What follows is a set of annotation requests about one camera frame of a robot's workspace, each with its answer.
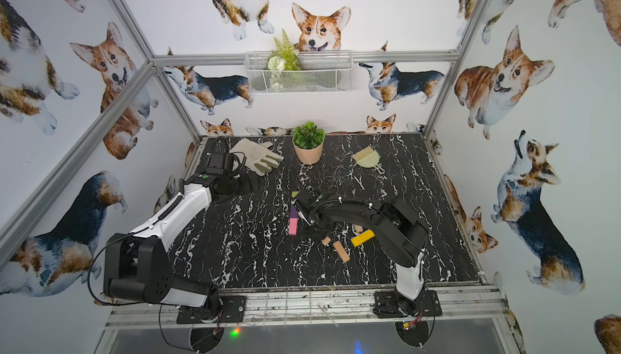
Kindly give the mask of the purple block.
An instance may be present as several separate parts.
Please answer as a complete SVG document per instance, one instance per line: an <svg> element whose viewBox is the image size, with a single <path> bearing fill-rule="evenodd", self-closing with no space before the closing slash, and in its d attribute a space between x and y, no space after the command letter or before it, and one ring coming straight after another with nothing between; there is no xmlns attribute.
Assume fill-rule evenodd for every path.
<svg viewBox="0 0 621 354"><path fill-rule="evenodd" d="M290 207L290 215L289 217L291 219L297 219L299 217L299 211L297 210L297 208L294 205L291 205Z"/></svg>

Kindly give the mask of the pink block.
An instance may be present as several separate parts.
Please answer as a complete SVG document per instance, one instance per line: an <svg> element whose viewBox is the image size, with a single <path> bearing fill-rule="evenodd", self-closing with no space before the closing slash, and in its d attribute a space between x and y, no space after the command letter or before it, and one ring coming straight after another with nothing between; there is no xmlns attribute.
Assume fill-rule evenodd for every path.
<svg viewBox="0 0 621 354"><path fill-rule="evenodd" d="M298 232L298 218L290 218L289 220L289 224L288 224L288 234L289 235L296 235Z"/></svg>

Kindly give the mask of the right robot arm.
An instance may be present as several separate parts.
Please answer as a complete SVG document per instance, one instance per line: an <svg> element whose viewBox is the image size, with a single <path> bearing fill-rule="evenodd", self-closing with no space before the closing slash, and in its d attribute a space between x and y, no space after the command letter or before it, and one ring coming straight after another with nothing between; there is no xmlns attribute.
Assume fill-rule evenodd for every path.
<svg viewBox="0 0 621 354"><path fill-rule="evenodd" d="M367 200L342 195L313 196L300 191L293 198L302 228L312 237L326 237L338 224L361 226L375 234L384 253L396 265L396 292L415 302L420 297L424 279L423 261L429 231L419 215L401 198Z"/></svg>

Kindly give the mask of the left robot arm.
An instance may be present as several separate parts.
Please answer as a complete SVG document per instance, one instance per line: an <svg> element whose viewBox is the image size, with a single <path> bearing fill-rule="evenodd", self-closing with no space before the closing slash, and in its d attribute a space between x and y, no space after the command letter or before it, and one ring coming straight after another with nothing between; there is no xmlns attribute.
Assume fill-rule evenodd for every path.
<svg viewBox="0 0 621 354"><path fill-rule="evenodd" d="M174 273L168 251L197 214L260 187L256 175L242 173L256 152L248 139L228 152L210 152L206 165L181 179L177 194L154 216L128 234L114 234L102 250L104 295L117 305L175 305L218 318L224 305L217 286Z"/></svg>

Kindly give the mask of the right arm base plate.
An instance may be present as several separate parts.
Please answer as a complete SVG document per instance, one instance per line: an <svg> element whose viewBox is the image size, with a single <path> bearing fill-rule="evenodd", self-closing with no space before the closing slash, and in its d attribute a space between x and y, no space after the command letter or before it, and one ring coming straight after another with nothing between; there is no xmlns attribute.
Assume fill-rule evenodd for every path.
<svg viewBox="0 0 621 354"><path fill-rule="evenodd" d="M442 316L438 294L423 287L419 297L410 300L396 290L391 292L375 292L373 313L378 318L417 318Z"/></svg>

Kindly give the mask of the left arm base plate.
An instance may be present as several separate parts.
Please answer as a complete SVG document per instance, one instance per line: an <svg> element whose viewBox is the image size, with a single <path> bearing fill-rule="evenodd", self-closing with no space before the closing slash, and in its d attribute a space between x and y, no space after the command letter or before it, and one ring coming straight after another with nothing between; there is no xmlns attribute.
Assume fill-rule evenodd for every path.
<svg viewBox="0 0 621 354"><path fill-rule="evenodd" d="M224 296L216 300L208 299L202 307L183 305L179 309L176 322L179 325L199 323L241 323L244 321L247 305L246 296Z"/></svg>

